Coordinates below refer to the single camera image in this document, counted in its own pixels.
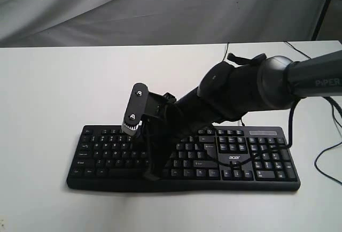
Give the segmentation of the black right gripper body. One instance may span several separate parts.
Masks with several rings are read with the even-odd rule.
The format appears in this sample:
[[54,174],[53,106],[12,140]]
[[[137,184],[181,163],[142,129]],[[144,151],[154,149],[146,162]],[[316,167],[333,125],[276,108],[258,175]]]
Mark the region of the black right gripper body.
[[211,128],[210,121],[183,112],[175,103],[165,104],[157,118],[144,121],[144,140],[150,157],[169,157],[182,139],[205,128]]

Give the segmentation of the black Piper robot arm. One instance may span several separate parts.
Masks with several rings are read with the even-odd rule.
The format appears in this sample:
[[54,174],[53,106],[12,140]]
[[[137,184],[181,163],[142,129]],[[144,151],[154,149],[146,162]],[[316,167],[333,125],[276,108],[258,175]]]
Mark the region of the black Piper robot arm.
[[176,142],[200,129],[237,121],[249,112],[293,111],[303,98],[330,101],[341,95],[341,52],[306,61],[230,53],[182,98],[146,95],[142,124],[150,162],[144,176],[158,180]]

